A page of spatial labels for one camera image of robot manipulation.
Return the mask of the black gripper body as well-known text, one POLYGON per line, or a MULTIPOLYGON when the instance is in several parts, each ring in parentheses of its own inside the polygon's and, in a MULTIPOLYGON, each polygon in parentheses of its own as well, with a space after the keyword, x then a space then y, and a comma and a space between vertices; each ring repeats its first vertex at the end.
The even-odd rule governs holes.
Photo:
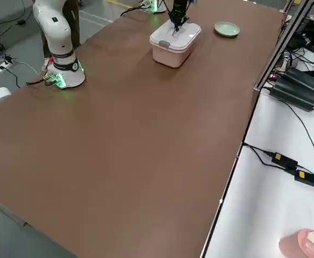
POLYGON ((187 11, 187 6, 188 6, 187 0, 174 0, 172 14, 174 16, 180 16, 180 17, 185 16, 186 11, 187 11))

